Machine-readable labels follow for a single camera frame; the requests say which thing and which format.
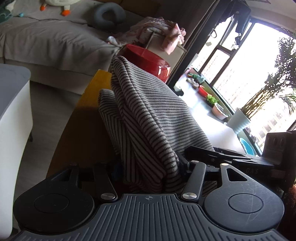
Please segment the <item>grey striped knit sweater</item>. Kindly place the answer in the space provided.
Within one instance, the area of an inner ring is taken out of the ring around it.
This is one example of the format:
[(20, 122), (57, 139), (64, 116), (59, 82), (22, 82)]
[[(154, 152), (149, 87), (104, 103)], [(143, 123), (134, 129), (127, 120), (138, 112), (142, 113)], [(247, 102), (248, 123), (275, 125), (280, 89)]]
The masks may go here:
[(186, 183), (179, 155), (189, 146), (213, 150), (185, 102), (159, 78), (113, 57), (111, 89), (99, 94), (99, 113), (132, 187), (179, 193)]

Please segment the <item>blue plastic basin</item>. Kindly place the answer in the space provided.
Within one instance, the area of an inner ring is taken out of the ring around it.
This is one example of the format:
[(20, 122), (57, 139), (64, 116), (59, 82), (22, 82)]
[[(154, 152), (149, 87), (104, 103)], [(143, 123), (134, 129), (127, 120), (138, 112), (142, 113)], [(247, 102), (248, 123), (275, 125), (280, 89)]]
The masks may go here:
[(253, 150), (251, 145), (248, 144), (248, 142), (244, 138), (239, 138), (239, 141), (240, 141), (240, 144), (242, 145), (245, 153), (247, 153), (248, 155), (256, 156), (255, 151)]

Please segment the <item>white ribbed plant pot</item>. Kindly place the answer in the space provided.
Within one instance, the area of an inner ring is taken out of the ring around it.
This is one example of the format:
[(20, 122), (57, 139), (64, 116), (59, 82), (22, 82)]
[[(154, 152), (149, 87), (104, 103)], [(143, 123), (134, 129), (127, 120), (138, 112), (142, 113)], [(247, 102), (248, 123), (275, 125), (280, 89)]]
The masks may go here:
[(231, 128), (235, 134), (238, 134), (249, 124), (250, 119), (242, 112), (241, 109), (236, 108), (235, 113), (231, 116), (226, 125)]

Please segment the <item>red plastic bowl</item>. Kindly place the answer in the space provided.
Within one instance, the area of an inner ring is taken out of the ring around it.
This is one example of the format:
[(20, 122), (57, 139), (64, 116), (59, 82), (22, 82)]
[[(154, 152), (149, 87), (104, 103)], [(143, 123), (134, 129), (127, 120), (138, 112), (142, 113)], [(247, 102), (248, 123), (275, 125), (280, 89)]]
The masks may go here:
[(208, 92), (204, 89), (202, 85), (199, 86), (198, 93), (204, 98), (208, 96)]

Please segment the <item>green palm plant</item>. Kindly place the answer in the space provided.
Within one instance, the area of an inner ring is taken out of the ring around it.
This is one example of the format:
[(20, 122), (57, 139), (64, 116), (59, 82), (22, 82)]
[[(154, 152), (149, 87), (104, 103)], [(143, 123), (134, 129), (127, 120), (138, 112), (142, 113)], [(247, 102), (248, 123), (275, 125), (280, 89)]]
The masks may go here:
[(274, 73), (269, 73), (262, 87), (240, 109), (251, 119), (264, 105), (274, 98), (287, 105), (289, 114), (295, 111), (295, 31), (284, 30), (286, 36), (278, 41), (278, 55)]

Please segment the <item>red round stool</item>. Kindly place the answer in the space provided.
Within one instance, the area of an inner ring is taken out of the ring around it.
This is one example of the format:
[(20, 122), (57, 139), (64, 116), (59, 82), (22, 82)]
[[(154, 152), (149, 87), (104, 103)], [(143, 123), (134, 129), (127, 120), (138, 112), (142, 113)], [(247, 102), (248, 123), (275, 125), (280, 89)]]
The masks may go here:
[(140, 69), (158, 77), (162, 82), (167, 82), (171, 66), (157, 54), (140, 46), (127, 44), (117, 55), (125, 57)]

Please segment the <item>pink crumpled blanket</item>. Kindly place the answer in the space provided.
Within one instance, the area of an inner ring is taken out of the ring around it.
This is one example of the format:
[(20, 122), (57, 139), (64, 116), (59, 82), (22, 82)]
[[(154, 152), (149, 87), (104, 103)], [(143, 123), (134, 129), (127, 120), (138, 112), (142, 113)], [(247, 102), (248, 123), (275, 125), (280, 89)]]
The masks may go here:
[(179, 25), (173, 21), (165, 20), (162, 17), (146, 17), (131, 26), (127, 32), (109, 36), (106, 42), (117, 47), (123, 47), (127, 44), (145, 45), (153, 33), (164, 36), (162, 49), (167, 54), (171, 54), (178, 44), (184, 44), (186, 35), (185, 29), (180, 28)]

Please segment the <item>grey neck pillow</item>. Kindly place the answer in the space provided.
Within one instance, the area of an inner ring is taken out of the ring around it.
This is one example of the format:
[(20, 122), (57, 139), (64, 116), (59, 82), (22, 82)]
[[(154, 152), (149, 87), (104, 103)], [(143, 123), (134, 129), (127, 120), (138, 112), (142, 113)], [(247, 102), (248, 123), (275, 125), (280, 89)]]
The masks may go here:
[(99, 5), (93, 13), (93, 26), (97, 29), (111, 30), (126, 20), (125, 10), (116, 3)]

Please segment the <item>grey covered sofa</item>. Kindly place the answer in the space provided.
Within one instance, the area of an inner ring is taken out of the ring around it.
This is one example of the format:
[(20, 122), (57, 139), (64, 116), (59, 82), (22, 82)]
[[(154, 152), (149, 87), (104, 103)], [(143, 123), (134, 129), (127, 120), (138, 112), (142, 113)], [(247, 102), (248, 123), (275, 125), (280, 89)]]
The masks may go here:
[(97, 70), (108, 70), (119, 48), (109, 32), (92, 27), (98, 1), (80, 1), (68, 16), (40, 1), (16, 1), (13, 17), (1, 24), (1, 62), (24, 66), (31, 80), (82, 94)]

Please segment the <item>white grey storage box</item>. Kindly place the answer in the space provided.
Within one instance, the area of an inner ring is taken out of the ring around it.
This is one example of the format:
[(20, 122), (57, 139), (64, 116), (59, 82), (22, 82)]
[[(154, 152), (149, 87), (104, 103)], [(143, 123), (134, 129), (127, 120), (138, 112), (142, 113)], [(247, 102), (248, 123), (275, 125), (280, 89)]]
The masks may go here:
[(13, 201), (23, 152), (33, 127), (29, 69), (1, 64), (1, 239), (13, 229)]

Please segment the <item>white goose plush toy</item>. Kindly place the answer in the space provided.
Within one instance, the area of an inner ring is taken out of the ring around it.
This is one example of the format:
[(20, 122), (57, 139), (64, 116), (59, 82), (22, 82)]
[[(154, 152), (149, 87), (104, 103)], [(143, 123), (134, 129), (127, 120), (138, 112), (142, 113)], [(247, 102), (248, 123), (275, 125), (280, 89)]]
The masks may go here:
[(70, 6), (76, 4), (80, 0), (44, 0), (40, 6), (40, 11), (44, 11), (47, 5), (63, 7), (62, 16), (70, 15)]

